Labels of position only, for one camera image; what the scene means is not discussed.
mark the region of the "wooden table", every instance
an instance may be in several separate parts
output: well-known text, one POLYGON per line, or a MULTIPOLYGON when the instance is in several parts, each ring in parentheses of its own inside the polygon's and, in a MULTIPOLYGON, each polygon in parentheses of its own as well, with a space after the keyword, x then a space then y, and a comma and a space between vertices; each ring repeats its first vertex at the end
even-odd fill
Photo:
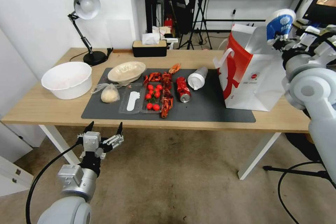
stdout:
MULTIPOLYGON (((85 52, 84 48, 71 48, 57 63, 68 62, 77 54, 85 52)), ((181 63, 182 68, 198 68, 206 66, 213 69, 212 60, 220 58, 223 51, 201 51, 201 50, 169 50, 166 57, 160 58, 134 58, 129 51, 114 51, 108 61, 92 67, 92 81, 96 85, 107 67, 114 67, 128 61, 141 61, 147 68, 170 68, 175 63, 181 63)), ((83 55, 73 59, 82 61, 83 55)), ((7 124, 39 124, 53 144, 60 152, 69 146, 56 129, 55 125, 87 126, 92 120, 82 119, 91 93, 73 99, 60 100, 40 83, 36 84, 2 119, 7 124)), ((253 169, 257 162, 271 147, 281 132, 308 133, 309 119, 302 111, 293 108, 284 97, 274 106, 270 112, 253 111, 255 123, 246 122, 179 122, 169 120, 151 121, 145 120, 123 120, 124 127, 132 128, 167 128, 185 130, 258 130, 266 132, 266 136, 255 148, 246 164, 238 172, 240 179, 244 179, 253 169)), ((95 119, 95 126, 117 127, 119 120, 95 119)), ((71 164, 79 163, 74 153, 68 152, 64 157, 71 164)))

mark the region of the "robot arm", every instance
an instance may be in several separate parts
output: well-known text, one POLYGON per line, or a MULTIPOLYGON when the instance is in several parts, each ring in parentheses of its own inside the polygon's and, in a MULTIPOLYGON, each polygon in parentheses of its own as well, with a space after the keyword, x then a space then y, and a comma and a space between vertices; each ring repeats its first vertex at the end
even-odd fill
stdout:
POLYGON ((336 72, 327 64, 336 59, 336 36, 321 43, 314 53, 309 47, 320 31, 308 27, 299 40, 277 36, 273 47, 282 52, 286 77, 285 97, 300 110, 307 109, 311 121, 309 132, 331 177, 336 182, 336 72))
POLYGON ((57 200, 39 218, 38 224, 89 224, 91 206, 89 204, 96 189, 96 179, 100 174, 100 161, 106 153, 114 150, 124 141, 123 125, 119 125, 116 135, 102 138, 99 132, 86 131, 79 134, 83 140, 82 162, 77 165, 63 165, 58 178, 63 183, 64 198, 57 200))

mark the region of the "brown carpet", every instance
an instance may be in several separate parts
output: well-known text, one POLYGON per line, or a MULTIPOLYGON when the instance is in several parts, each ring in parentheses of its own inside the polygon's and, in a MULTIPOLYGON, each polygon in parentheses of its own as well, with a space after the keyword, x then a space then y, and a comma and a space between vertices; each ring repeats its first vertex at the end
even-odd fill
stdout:
MULTIPOLYGON (((72 144, 82 127, 58 127, 72 144)), ((115 128, 94 128, 102 136, 115 128)), ((91 201, 92 223, 292 223, 277 196, 280 173, 263 165, 287 168, 306 158, 282 135, 244 181, 237 170, 262 134, 230 131, 124 129, 125 142, 108 153, 91 201)), ((75 148, 79 155, 80 146, 75 148)), ((36 175, 58 151, 46 139, 16 162, 36 175)), ((40 179, 31 216, 60 198, 58 160, 40 179)), ((311 165, 308 170, 319 170, 311 165)), ((336 191, 327 180, 288 175, 282 185, 285 204, 300 223, 336 223, 336 191)), ((24 223, 27 192, 0 198, 2 223, 24 223)))

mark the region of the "lamp shade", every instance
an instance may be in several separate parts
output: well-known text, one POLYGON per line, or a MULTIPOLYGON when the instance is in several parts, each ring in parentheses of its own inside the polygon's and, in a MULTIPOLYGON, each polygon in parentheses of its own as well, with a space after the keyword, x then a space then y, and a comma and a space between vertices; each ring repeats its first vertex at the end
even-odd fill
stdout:
POLYGON ((99 0, 73 0, 73 2, 76 14, 82 19, 92 19, 100 10, 99 0))

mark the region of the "tissue box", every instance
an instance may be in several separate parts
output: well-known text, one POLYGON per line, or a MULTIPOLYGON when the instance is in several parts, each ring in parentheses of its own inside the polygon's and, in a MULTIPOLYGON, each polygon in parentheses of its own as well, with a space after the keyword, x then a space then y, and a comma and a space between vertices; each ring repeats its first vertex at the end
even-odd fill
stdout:
POLYGON ((167 55, 167 42, 160 40, 156 45, 143 45, 136 40, 132 45, 134 57, 165 57, 167 55))

